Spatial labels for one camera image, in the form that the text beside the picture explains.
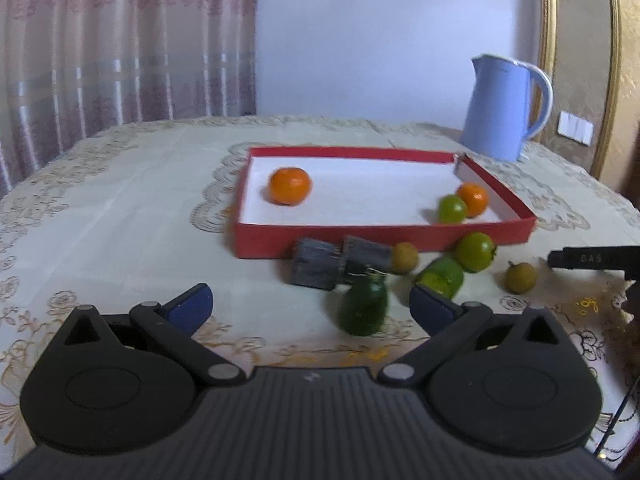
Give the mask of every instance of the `red box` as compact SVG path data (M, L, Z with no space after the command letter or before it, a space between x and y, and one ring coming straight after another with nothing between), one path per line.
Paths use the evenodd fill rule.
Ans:
M313 188L294 207L271 204L264 192L277 168L295 166ZM462 224L430 224L438 200L461 182L482 184L488 210ZM252 148L238 185L238 258L289 258L302 237L341 244L346 235L420 252L443 251L481 231L497 245L527 242L536 216L507 187L466 155L392 148Z

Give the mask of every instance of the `black gripper base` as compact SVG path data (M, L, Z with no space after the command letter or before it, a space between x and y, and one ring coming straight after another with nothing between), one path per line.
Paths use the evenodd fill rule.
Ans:
M182 427L143 449L75 456L39 446L6 473L6 480L61 478L605 480L612 474L581 448L532 458L476 449L438 425L418 393L377 384L364 368L258 368L245 384L207 389Z

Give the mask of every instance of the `black cable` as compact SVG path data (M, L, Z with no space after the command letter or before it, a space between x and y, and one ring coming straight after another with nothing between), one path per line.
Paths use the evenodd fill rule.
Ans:
M629 402L629 399L631 398L631 394L634 392L639 382L640 382L640 375L638 375L638 377L635 378L634 382L631 384L631 387L626 391L625 398L622 399L622 402L620 403L620 406L618 407L616 414L613 416L613 418L611 419L611 422L607 426L607 431L604 432L604 435L602 436L602 439L600 440L598 447L596 447L596 451L593 452L596 458L602 451L602 448L604 447L604 445L607 443L607 439L611 436L611 433L613 433L614 426L616 425L618 419L620 418L620 415L622 415L622 411L625 409L626 404Z

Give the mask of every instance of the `pitcher spout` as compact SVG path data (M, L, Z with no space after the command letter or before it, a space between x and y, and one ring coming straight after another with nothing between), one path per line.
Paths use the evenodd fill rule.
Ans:
M474 64L474 70L476 71L476 77L478 76L478 72L480 72L480 66L482 65L483 59L484 59L484 56L471 58L471 63Z

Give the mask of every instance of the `curtain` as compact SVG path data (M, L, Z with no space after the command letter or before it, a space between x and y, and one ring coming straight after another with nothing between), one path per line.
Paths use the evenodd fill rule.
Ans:
M0 0L0 196L115 124L255 113L255 0Z

